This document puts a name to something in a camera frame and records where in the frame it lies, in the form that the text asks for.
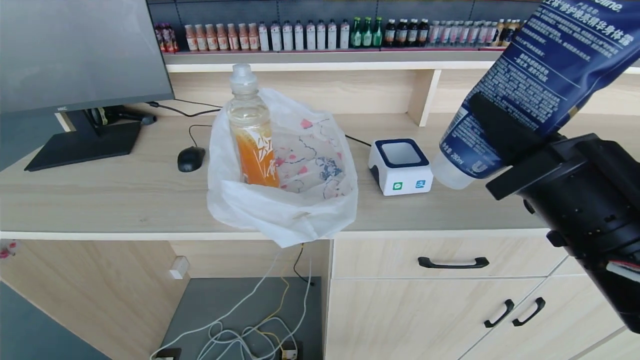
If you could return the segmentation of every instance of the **computer monitor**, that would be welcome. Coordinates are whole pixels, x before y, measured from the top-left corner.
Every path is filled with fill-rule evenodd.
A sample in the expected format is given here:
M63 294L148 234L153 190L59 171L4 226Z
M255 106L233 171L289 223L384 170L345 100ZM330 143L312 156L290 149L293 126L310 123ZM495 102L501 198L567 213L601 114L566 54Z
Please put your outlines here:
M87 109L173 99L145 0L2 0L0 116L61 113L25 170L129 154L140 123L98 127Z

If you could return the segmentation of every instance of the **computer mouse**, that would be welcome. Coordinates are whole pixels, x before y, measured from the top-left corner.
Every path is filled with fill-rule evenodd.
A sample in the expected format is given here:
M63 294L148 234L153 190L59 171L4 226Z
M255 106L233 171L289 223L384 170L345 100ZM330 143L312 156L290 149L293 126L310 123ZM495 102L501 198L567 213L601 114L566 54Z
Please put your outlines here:
M192 172L202 166L205 149L202 147L188 147L178 154L178 170L181 172Z

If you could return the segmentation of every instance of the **orange drink bottle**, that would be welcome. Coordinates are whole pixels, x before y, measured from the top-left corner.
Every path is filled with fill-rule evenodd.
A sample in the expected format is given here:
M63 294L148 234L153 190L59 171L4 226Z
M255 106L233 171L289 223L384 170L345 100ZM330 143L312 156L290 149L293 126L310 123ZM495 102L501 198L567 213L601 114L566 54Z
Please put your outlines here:
M236 138L244 181L278 188L269 108L258 96L258 79L248 64L235 64L230 80L234 98L227 106L227 115Z

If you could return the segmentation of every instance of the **green bottle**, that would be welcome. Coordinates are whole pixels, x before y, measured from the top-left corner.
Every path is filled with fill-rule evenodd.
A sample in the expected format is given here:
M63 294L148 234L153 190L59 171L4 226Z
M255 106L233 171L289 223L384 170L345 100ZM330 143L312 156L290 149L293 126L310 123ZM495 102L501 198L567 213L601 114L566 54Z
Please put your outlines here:
M362 47L370 47L373 34L371 34L371 18L364 18L364 33L362 34Z
M362 45L362 30L360 29L360 18L353 18L353 30L351 31L351 47L358 48Z
M376 18L376 30L373 33L373 46L382 46L382 18Z

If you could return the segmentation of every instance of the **monitor base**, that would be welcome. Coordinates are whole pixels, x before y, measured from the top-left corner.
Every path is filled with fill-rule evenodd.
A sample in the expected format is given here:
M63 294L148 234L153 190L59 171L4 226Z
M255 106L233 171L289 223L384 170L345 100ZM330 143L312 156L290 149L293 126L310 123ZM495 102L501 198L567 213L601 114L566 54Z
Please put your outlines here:
M104 126L97 129L98 137L87 138L80 131L56 134L40 149L25 171L82 163L85 161L127 155L133 149L139 122Z

